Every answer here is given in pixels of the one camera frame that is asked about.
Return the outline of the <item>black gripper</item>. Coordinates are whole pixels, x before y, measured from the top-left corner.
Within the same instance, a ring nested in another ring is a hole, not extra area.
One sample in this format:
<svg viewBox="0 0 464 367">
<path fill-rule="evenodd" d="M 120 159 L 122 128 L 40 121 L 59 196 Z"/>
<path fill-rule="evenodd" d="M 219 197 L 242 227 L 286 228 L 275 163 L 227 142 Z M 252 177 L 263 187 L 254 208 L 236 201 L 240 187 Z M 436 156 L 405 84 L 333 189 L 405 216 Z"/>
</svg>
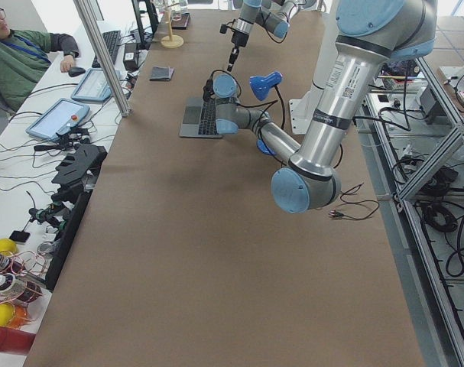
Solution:
<svg viewBox="0 0 464 367">
<path fill-rule="evenodd" d="M 248 34 L 241 31 L 234 31 L 232 35 L 232 43 L 234 47 L 229 55 L 229 62 L 227 66 L 227 71 L 232 72 L 232 69 L 235 65 L 235 62 L 239 55 L 239 47 L 245 47 L 248 43 Z"/>
</svg>

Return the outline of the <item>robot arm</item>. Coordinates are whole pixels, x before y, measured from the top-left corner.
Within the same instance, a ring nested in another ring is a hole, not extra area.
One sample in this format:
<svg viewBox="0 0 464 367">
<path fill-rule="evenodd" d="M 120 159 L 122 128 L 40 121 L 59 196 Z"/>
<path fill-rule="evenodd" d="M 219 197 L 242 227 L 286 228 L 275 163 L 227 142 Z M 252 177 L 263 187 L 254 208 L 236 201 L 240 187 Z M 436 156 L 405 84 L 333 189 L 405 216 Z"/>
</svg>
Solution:
<svg viewBox="0 0 464 367">
<path fill-rule="evenodd" d="M 281 43 L 287 36 L 290 20 L 305 7 L 302 1 L 233 1 L 240 10 L 237 19 L 221 24 L 219 32 L 232 32 L 233 47 L 229 55 L 227 71 L 231 72 L 240 50 L 246 47 L 253 26 L 256 24 L 266 30 L 269 37 Z"/>
<path fill-rule="evenodd" d="M 332 161 L 369 83 L 383 63 L 428 55 L 436 17 L 435 1 L 340 1 L 335 13 L 337 57 L 302 143 L 266 112 L 241 106 L 237 83 L 228 74 L 208 84 L 216 100 L 217 132 L 249 129 L 285 161 L 271 178 L 272 196 L 283 211 L 304 213 L 332 203 L 341 189 Z"/>
</svg>

